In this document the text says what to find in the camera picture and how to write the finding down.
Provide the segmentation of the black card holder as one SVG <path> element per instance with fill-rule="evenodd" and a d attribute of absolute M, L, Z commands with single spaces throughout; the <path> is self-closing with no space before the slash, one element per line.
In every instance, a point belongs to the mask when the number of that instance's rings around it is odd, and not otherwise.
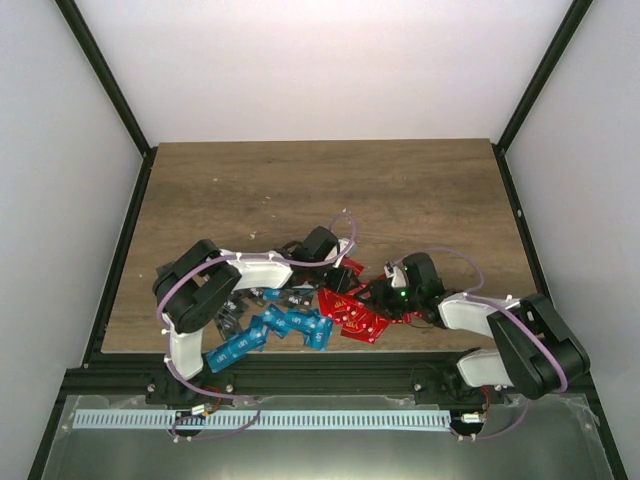
<path fill-rule="evenodd" d="M 286 290 L 319 290 L 326 285 L 326 274 L 323 272 L 293 272 L 283 286 Z"/>

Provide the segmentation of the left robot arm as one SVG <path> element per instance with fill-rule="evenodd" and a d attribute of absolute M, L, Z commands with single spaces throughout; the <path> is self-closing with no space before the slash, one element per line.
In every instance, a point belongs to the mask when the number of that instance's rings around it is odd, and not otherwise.
<path fill-rule="evenodd" d="M 203 395 L 203 332 L 234 294 L 260 289 L 298 293 L 324 285 L 329 275 L 345 271 L 355 239 L 355 227 L 349 237 L 339 238 L 322 226 L 291 251 L 230 251 L 203 239 L 176 261 L 159 267 L 152 292 L 167 338 L 164 363 L 172 374 L 170 393 L 184 404 Z"/>

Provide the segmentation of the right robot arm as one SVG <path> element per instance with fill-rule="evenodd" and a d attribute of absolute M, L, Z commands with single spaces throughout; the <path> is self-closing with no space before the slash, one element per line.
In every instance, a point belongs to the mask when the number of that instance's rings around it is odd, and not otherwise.
<path fill-rule="evenodd" d="M 586 349 L 552 301 L 535 293 L 517 298 L 479 295 L 480 286 L 445 287 L 426 249 L 389 262 L 381 278 L 354 292 L 357 302 L 386 319 L 413 315 L 444 330 L 469 331 L 494 342 L 458 359 L 444 378 L 447 396 L 458 403 L 480 387 L 513 388 L 530 400 L 563 393 L 589 373 Z"/>

